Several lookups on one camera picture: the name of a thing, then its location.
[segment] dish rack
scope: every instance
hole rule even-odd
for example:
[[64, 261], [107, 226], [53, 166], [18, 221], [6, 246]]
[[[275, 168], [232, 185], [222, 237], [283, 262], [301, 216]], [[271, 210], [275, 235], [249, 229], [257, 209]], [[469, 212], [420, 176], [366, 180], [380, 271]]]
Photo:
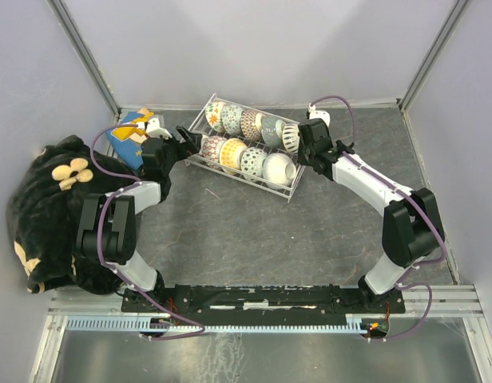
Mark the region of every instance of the dish rack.
[[[292, 180], [292, 183], [289, 186], [276, 185], [278, 187], [277, 189], [271, 189], [266, 184], [266, 181], [261, 177], [256, 177], [256, 176], [253, 176], [251, 174], [247, 174], [245, 172], [242, 172], [241, 170], [230, 168], [228, 166], [225, 166], [225, 165], [219, 164], [217, 162], [208, 160], [199, 154], [190, 156], [187, 160], [185, 160], [186, 165], [189, 166], [190, 164], [193, 164], [193, 165], [198, 166], [200, 168], [207, 169], [211, 172], [219, 173], [223, 176], [227, 176], [228, 178], [232, 178], [234, 180], [243, 182], [245, 184], [252, 185], [256, 188], [264, 189], [267, 192], [271, 192], [273, 194], [284, 197], [285, 199], [288, 200], [287, 203], [289, 203], [292, 196], [294, 195], [294, 191], [296, 190], [297, 185], [300, 182], [301, 176], [303, 175], [303, 171], [304, 171], [304, 166], [301, 166], [300, 164], [297, 163], [297, 154], [292, 155], [284, 149], [269, 148], [266, 144], [263, 144], [261, 142], [251, 142], [250, 140], [247, 140], [242, 133], [239, 136], [231, 136], [227, 133], [218, 133], [216, 130], [214, 130], [209, 125], [209, 123], [207, 122], [207, 118], [205, 117], [205, 110], [207, 109], [208, 105], [211, 104], [212, 102], [215, 102], [215, 101], [223, 101], [223, 102], [226, 102], [229, 104], [236, 104], [236, 105], [239, 105], [240, 107], [242, 107], [244, 110], [252, 109], [252, 110], [255, 110], [259, 113], [263, 113], [266, 116], [276, 117], [280, 120], [285, 121], [288, 124], [298, 124], [297, 121], [290, 120], [290, 119], [285, 118], [285, 117], [277, 116], [277, 115], [265, 112], [264, 110], [249, 108], [247, 106], [237, 104], [236, 102], [231, 102], [231, 101], [224, 100], [222, 98], [218, 98], [217, 95], [214, 93], [212, 95], [212, 97], [208, 100], [207, 104], [205, 104], [204, 108], [200, 111], [200, 113], [198, 114], [198, 116], [196, 117], [196, 119], [193, 121], [193, 123], [191, 124], [191, 126], [188, 129], [191, 132], [202, 132], [208, 136], [223, 136], [227, 139], [236, 137], [236, 138], [239, 138], [240, 140], [242, 140], [249, 148], [263, 149], [268, 155], [270, 155], [272, 153], [283, 153], [284, 155], [289, 156], [292, 159], [292, 162], [294, 163], [294, 165], [296, 166], [296, 177]], [[210, 168], [208, 166], [208, 164], [218, 165], [219, 169]], [[232, 172], [235, 172], [235, 174], [228, 174], [222, 170], [223, 168], [226, 168]], [[256, 180], [256, 182], [246, 180], [244, 178], [244, 176], [247, 176], [250, 179], [254, 179], [254, 180]]]

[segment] white bowl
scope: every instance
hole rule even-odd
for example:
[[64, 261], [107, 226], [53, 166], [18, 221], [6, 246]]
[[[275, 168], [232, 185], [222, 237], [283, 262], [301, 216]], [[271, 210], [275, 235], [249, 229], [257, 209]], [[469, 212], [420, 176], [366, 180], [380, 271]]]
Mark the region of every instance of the white bowl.
[[282, 133], [282, 141], [285, 150], [291, 154], [296, 154], [300, 146], [300, 130], [296, 124], [286, 124]]
[[224, 130], [231, 136], [239, 136], [240, 131], [240, 117], [243, 114], [242, 109], [237, 104], [226, 104], [221, 111], [221, 124], [224, 126]]
[[296, 173], [296, 166], [289, 156], [273, 153], [264, 160], [262, 176], [268, 181], [267, 184], [271, 189], [280, 189], [280, 185], [290, 185]]
[[[211, 160], [211, 161], [219, 163], [220, 162], [221, 148], [223, 147], [223, 145], [226, 141], [227, 141], [227, 139], [225, 137], [222, 137], [222, 136], [209, 137], [202, 144], [201, 155], [206, 160]], [[207, 164], [207, 165], [210, 168], [213, 168], [216, 170], [221, 169], [221, 166], [216, 166], [213, 164]]]

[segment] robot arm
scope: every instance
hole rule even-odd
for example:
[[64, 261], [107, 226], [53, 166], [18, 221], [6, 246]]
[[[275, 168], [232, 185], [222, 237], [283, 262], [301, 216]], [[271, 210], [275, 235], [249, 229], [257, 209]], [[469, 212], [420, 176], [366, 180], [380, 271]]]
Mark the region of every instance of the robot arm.
[[[104, 220], [102, 250], [105, 261], [112, 269], [130, 281], [131, 290], [141, 289], [161, 295], [165, 287], [161, 274], [150, 267], [136, 250], [135, 215], [166, 199], [171, 187], [169, 173], [173, 165], [200, 151], [201, 135], [177, 127], [183, 138], [177, 141], [166, 129], [160, 128], [158, 120], [149, 120], [149, 125], [146, 132], [150, 138], [142, 144], [141, 174], [146, 181], [124, 188], [112, 200]], [[111, 194], [89, 194], [83, 203], [76, 251], [95, 262], [99, 262], [98, 221], [104, 203]]]
[[422, 208], [444, 239], [438, 207], [428, 189], [414, 191], [397, 184], [366, 164], [352, 150], [353, 145], [346, 146], [340, 140], [333, 145], [328, 124], [327, 113], [314, 111], [309, 113], [308, 121], [299, 125], [298, 162], [351, 189], [383, 217], [384, 254], [359, 280], [367, 298], [376, 300], [389, 293], [415, 262], [438, 247], [431, 230], [404, 195]]

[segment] gray floor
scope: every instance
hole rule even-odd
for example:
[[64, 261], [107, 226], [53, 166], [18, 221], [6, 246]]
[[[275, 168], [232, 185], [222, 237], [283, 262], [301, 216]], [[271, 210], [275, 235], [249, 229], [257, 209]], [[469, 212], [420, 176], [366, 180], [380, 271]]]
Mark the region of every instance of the gray floor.
[[[411, 320], [391, 319], [394, 333]], [[462, 319], [428, 319], [387, 343], [359, 335], [207, 334], [149, 342], [137, 334], [67, 331], [53, 382], [480, 382]]]
[[[271, 113], [303, 120], [305, 111]], [[393, 180], [423, 185], [398, 109], [356, 109], [361, 157]], [[330, 109], [331, 134], [349, 134], [345, 109]], [[164, 112], [188, 127], [197, 112]], [[307, 169], [290, 204], [277, 195], [196, 166], [177, 164], [172, 191], [142, 217], [138, 250], [167, 285], [354, 285], [382, 254], [381, 217], [352, 191]], [[451, 284], [448, 266], [410, 282]]]

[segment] patterned bowl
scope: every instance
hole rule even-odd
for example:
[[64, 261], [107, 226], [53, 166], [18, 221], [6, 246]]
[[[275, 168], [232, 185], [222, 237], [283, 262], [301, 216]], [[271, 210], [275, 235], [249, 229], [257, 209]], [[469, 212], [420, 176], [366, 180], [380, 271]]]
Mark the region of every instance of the patterned bowl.
[[[224, 143], [226, 142], [226, 138], [221, 136], [212, 136], [209, 137], [204, 144], [202, 145], [201, 154], [206, 160], [211, 160], [214, 162], [220, 162], [220, 153], [223, 148]], [[210, 168], [219, 170], [220, 166], [207, 164]]]
[[[240, 160], [240, 170], [244, 173], [251, 174], [253, 176], [262, 176], [262, 165], [268, 154], [260, 148], [248, 148], [243, 154], [243, 158]], [[244, 178], [251, 182], [257, 182], [252, 177], [244, 176]]]
[[277, 119], [273, 116], [266, 116], [262, 119], [262, 138], [264, 139], [265, 144], [269, 148], [281, 148], [282, 140], [281, 136], [278, 136], [278, 132], [276, 131], [276, 126], [278, 126], [278, 130], [283, 130], [285, 123]]
[[[238, 138], [227, 140], [224, 143], [223, 148], [221, 148], [220, 164], [240, 170], [240, 158], [246, 149], [248, 149], [248, 146]], [[236, 172], [225, 168], [223, 168], [223, 170], [228, 174], [237, 174]]]
[[282, 134], [285, 150], [291, 154], [296, 154], [300, 147], [300, 130], [296, 124], [286, 124]]
[[203, 156], [204, 145], [205, 145], [205, 142], [208, 140], [208, 134], [206, 132], [201, 131], [201, 130], [195, 130], [194, 133], [201, 134], [200, 151], [198, 152], [198, 154], [200, 156]]
[[240, 128], [243, 131], [244, 138], [251, 142], [260, 141], [262, 135], [260, 129], [264, 114], [258, 113], [256, 110], [245, 110], [240, 118]]
[[243, 114], [242, 109], [237, 104], [226, 104], [221, 112], [221, 122], [224, 130], [231, 136], [240, 135], [240, 117]]
[[224, 133], [224, 126], [221, 121], [221, 112], [224, 106], [225, 103], [223, 101], [214, 101], [205, 109], [205, 117], [207, 118], [208, 124], [218, 133]]

